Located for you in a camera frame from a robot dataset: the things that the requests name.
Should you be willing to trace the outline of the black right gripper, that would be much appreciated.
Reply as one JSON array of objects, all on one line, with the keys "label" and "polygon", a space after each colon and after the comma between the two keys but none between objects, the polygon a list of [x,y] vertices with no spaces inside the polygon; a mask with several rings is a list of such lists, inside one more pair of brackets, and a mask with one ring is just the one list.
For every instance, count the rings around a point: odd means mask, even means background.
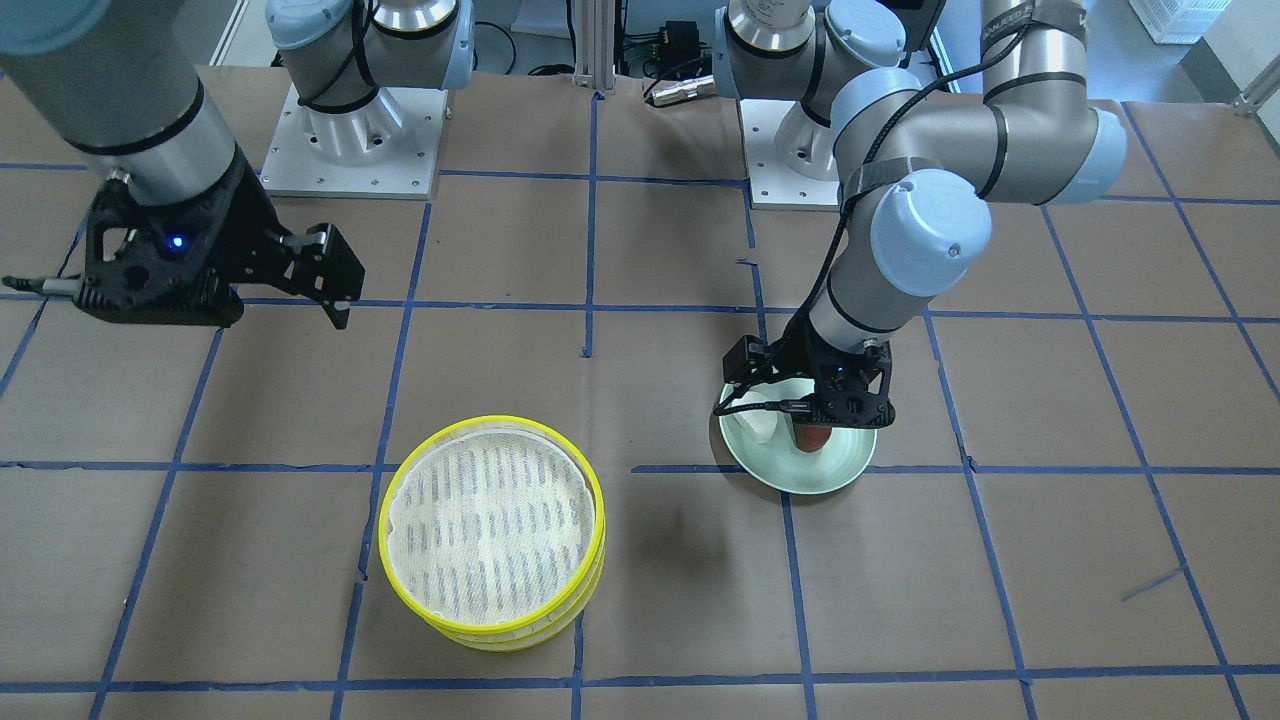
[{"label": "black right gripper", "polygon": [[344,331],[364,291],[365,266],[338,227],[291,234],[246,160],[192,199],[159,206],[141,204],[140,182],[116,168],[84,229],[76,306],[104,322],[229,327],[243,315],[233,287],[248,283],[321,302]]}]

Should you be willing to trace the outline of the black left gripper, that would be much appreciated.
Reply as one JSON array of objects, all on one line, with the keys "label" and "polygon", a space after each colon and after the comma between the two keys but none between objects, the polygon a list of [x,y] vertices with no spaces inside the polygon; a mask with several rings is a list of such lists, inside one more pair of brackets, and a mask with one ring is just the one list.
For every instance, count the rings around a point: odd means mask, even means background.
[{"label": "black left gripper", "polygon": [[882,429],[893,424],[892,354],[887,343],[845,351],[818,336],[768,345],[741,337],[722,360],[724,398],[717,416],[762,410],[803,425]]}]

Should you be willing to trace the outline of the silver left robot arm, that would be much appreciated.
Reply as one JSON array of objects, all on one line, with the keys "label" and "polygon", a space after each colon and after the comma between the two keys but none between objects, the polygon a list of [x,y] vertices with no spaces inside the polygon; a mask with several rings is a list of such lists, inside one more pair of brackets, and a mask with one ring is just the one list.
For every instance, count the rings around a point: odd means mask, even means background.
[{"label": "silver left robot arm", "polygon": [[838,220],[782,336],[724,355],[714,414],[888,427],[891,337],[984,252],[989,205],[1091,202],[1123,169],[1123,123],[1087,97],[1085,8],[984,3],[980,61],[963,70],[983,91],[963,102],[901,67],[904,27],[876,1],[731,1],[717,22],[724,96],[794,100],[831,132]]}]

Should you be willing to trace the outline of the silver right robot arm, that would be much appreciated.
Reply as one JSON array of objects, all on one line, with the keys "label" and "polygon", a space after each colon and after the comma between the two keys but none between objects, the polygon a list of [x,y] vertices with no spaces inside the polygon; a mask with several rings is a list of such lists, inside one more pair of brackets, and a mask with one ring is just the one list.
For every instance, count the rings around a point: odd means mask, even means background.
[{"label": "silver right robot arm", "polygon": [[340,231],[285,228],[271,195],[424,199],[445,92],[474,69],[470,1],[270,1],[292,92],[261,170],[174,40],[163,1],[5,1],[3,70],[99,172],[69,281],[8,277],[104,322],[229,327],[242,284],[337,329],[365,269]]}]

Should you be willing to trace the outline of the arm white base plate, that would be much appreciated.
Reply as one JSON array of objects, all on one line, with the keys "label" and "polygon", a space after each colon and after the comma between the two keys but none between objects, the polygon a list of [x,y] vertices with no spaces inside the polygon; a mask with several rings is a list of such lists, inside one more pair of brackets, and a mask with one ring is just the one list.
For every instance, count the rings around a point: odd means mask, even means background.
[{"label": "arm white base plate", "polygon": [[837,209],[838,173],[828,127],[797,101],[744,99],[739,115],[754,209]]},{"label": "arm white base plate", "polygon": [[448,92],[380,88],[344,114],[300,105],[291,87],[260,173],[274,197],[428,201]]}]

